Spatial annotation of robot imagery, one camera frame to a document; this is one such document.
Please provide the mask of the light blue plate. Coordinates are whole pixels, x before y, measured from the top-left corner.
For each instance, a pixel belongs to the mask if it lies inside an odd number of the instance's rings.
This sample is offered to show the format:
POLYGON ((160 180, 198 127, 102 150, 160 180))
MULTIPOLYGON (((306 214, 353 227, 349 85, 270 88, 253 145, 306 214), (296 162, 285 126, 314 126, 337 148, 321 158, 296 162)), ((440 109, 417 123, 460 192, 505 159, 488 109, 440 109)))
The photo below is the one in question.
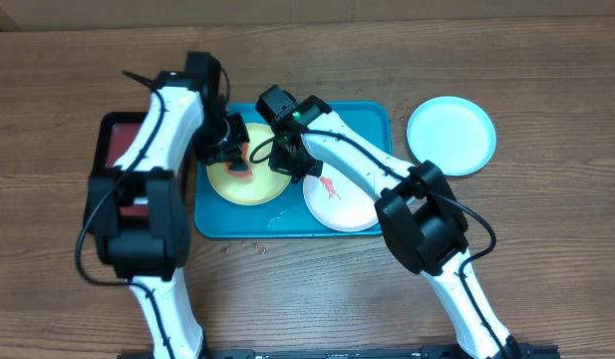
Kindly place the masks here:
POLYGON ((494 124, 476 103, 454 96, 429 99, 411 114, 407 142, 419 162, 430 161, 451 177, 470 176, 492 159, 494 124))

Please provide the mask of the white plate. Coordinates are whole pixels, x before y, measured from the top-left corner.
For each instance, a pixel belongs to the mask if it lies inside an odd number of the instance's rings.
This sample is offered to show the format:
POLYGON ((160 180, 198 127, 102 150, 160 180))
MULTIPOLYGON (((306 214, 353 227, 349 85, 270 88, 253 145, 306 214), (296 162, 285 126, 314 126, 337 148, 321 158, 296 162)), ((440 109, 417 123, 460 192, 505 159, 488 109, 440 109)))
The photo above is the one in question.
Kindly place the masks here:
POLYGON ((311 214, 330 229, 351 233, 378 225, 374 201, 328 164, 318 177, 304 179, 303 196, 311 214))

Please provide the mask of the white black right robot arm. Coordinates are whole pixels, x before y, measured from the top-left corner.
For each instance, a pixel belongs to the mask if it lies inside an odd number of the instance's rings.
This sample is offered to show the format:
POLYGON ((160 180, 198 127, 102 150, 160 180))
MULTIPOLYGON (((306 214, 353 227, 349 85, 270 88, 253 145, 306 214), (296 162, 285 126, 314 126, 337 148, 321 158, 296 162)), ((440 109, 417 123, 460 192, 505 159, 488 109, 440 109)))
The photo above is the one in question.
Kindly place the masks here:
POLYGON ((329 165, 374 202, 383 239, 409 271, 423 275, 450 317, 470 358, 519 358, 519 344, 494 314, 474 274, 467 219, 442 171, 392 157, 354 132, 323 100, 302 102, 272 88, 256 103, 274 133, 271 167, 302 179, 329 165))

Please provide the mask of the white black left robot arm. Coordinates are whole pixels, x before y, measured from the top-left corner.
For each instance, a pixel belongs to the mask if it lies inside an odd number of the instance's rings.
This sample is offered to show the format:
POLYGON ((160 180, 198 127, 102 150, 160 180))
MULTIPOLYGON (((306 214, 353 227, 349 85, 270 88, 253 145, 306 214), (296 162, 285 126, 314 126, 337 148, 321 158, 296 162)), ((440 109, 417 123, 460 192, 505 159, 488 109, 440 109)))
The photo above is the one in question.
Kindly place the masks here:
POLYGON ((153 338, 151 357, 200 358, 205 339, 184 283, 190 226, 178 173, 194 150, 208 165, 246 174, 249 137, 243 120, 226 111, 222 67, 128 76, 150 90, 151 106, 126 151, 89 176, 75 265, 89 284, 135 295, 153 338))

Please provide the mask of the yellow plate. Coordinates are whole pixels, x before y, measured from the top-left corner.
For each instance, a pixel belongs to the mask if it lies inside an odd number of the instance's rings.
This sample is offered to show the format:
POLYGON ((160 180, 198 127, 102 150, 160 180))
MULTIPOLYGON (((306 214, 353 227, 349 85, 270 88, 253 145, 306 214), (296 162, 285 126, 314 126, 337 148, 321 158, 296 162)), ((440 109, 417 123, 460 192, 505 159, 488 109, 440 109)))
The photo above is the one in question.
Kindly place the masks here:
POLYGON ((232 169, 233 163, 208 166, 207 177, 211 186, 224 199, 241 205, 257 205, 279 196, 288 186, 290 177, 272 171, 268 161, 252 164, 249 161, 251 150, 273 133, 269 126, 249 123, 246 125, 249 142, 242 145, 241 158, 248 166, 245 172, 232 169))

